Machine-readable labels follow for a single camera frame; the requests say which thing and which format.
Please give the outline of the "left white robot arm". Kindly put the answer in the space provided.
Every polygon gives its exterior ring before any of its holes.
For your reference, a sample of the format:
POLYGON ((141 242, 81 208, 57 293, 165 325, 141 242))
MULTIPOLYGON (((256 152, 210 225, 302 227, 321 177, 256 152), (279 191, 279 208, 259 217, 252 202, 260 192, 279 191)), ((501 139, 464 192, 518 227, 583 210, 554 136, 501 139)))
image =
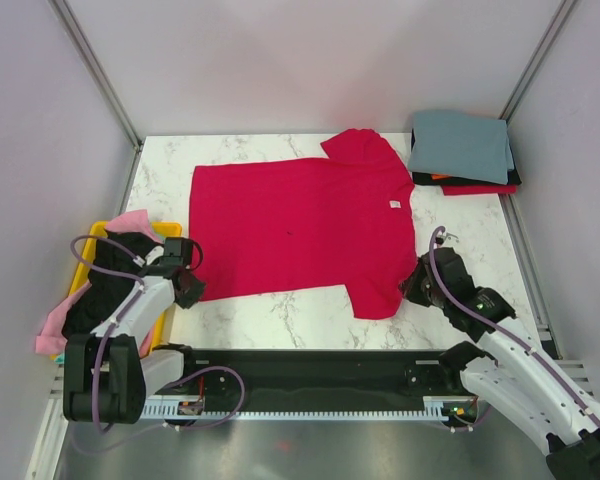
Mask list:
POLYGON ((148 259, 109 237, 91 238, 123 251, 139 268, 131 273, 88 265, 92 271, 130 279, 133 287, 104 322, 71 336, 65 347, 63 414, 106 432, 113 424, 137 422, 146 399, 163 388, 178 393, 196 388, 200 371, 186 360, 186 347, 162 346, 145 357, 139 348, 159 315, 172 305, 191 308, 206 284, 194 275, 203 252, 192 239, 167 237, 148 259))

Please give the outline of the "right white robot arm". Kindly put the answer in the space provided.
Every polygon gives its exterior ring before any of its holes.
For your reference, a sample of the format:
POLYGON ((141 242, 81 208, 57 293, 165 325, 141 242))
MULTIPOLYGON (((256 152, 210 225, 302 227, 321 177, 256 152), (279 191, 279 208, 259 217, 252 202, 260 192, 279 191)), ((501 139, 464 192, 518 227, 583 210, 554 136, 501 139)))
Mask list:
POLYGON ((486 401, 526 434, 556 479, 600 479, 600 402, 542 349, 514 308, 474 284, 451 248, 422 255, 402 284, 410 303, 436 307, 467 341, 439 359, 438 381, 486 401))

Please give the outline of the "crimson red t-shirt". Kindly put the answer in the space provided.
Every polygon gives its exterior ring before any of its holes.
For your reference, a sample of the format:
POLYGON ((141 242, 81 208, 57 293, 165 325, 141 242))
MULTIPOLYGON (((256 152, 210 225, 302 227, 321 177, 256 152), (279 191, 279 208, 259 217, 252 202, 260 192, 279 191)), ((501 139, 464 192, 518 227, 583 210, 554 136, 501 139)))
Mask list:
POLYGON ((417 263, 413 181, 373 130, 321 147, 319 157, 194 169, 189 232, 205 300, 341 285, 356 318, 397 313, 417 263))

